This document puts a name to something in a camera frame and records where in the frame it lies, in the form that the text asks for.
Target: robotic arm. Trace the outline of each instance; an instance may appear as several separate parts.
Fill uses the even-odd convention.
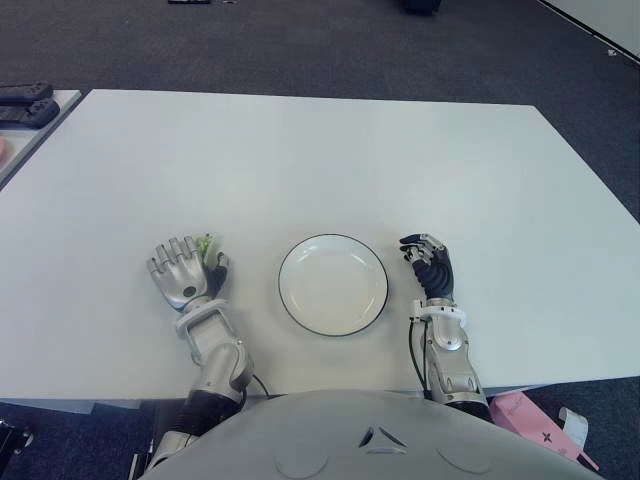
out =
[[[453,301],[453,270],[447,247],[426,233],[409,235],[400,243],[427,296],[424,303],[414,301],[411,321],[425,324],[421,343],[429,363],[426,375],[433,400],[491,421],[487,399],[469,362],[466,315]],[[416,371],[426,389],[427,379],[422,378],[417,365]]]
[[[149,469],[240,411],[253,375],[253,362],[231,327],[226,301],[214,300],[226,279],[228,258],[218,254],[218,265],[207,270],[191,237],[182,242],[172,238],[169,246],[158,246],[147,267],[169,305],[183,314],[176,332],[201,370]]]

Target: wire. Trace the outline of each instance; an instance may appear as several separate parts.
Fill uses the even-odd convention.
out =
[[[271,398],[271,394],[269,393],[269,390],[267,390],[267,387],[264,386],[264,383],[262,383],[262,380],[260,380],[257,375],[254,375],[253,379],[260,384],[267,398]]]
[[[424,375],[424,386],[422,388],[422,394],[424,399],[427,400],[427,324],[424,324],[424,333],[422,334],[422,373]]]
[[[242,389],[242,400],[240,400],[240,410],[244,408],[244,404],[247,402],[247,389]]]
[[[413,368],[416,370],[416,375],[418,375],[418,380],[420,380],[420,385],[422,386],[422,393],[426,395],[427,384],[425,382],[422,373],[420,373],[420,367],[418,367],[418,362],[416,361],[416,355],[413,351],[413,322],[409,323],[409,353],[411,354],[411,362],[413,363]]]

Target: gray carpet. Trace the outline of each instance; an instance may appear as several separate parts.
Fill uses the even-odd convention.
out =
[[[0,68],[1,83],[48,79],[85,92],[531,104],[640,219],[640,70],[534,0],[443,0],[433,18],[405,15],[396,0],[5,0]],[[532,398],[554,417],[561,405],[587,415],[587,451],[603,475],[638,480],[639,382],[559,385]],[[100,409],[86,424],[38,415],[40,446],[12,463],[10,478],[123,478],[149,430],[131,412]],[[110,433],[113,422],[126,435]],[[82,466],[63,468],[60,455]]]

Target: plate rim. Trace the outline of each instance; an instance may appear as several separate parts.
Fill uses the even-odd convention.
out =
[[[354,330],[353,332],[342,333],[342,334],[338,334],[338,335],[333,335],[333,334],[330,334],[330,333],[317,332],[317,331],[312,330],[311,328],[307,327],[306,325],[303,325],[302,323],[300,323],[298,321],[298,319],[287,308],[287,304],[285,303],[284,297],[282,296],[282,288],[280,286],[280,278],[282,277],[282,267],[284,266],[284,262],[287,261],[287,258],[289,258],[289,255],[291,255],[291,252],[293,252],[298,246],[302,245],[304,242],[306,242],[308,240],[311,240],[312,238],[317,238],[317,237],[344,237],[344,238],[348,238],[349,240],[353,240],[354,242],[359,243],[360,245],[365,247],[367,250],[369,250],[373,254],[373,256],[376,258],[376,260],[378,260],[378,263],[382,267],[382,273],[384,274],[384,281],[385,281],[384,301],[382,302],[382,305],[380,306],[380,309],[376,313],[375,317],[373,317],[373,319],[370,322],[368,322],[366,325],[364,325],[363,327],[359,328],[358,330]],[[364,242],[361,242],[357,238],[353,238],[353,237],[350,237],[349,235],[344,235],[342,233],[319,233],[317,235],[311,235],[310,237],[307,237],[304,240],[300,240],[298,243],[296,243],[293,247],[291,247],[289,249],[287,254],[282,259],[282,262],[280,262],[280,269],[278,270],[278,295],[280,296],[280,302],[282,303],[282,306],[286,310],[287,314],[293,319],[294,322],[296,322],[298,325],[300,325],[305,330],[307,330],[307,331],[309,331],[311,333],[315,333],[316,335],[322,335],[323,337],[333,337],[333,338],[348,337],[349,335],[353,335],[355,333],[361,332],[364,329],[368,328],[371,324],[375,323],[375,321],[378,319],[378,317],[380,317],[380,315],[382,314],[382,311],[384,310],[384,307],[387,306],[387,300],[389,299],[389,276],[387,275],[387,269],[384,268],[384,263],[382,263],[382,260],[380,260],[380,257],[378,257],[376,252],[374,252],[373,249],[371,247],[369,247],[369,245],[365,244]]]

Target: small green item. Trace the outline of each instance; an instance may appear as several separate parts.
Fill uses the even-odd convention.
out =
[[[213,237],[208,233],[204,237],[196,238],[196,246],[200,252],[200,257],[204,258],[207,255],[207,250],[211,242],[213,242]]]
[[[221,238],[207,233],[204,237],[196,238],[196,246],[200,252],[202,263],[210,270],[218,266],[217,250],[220,246]]]

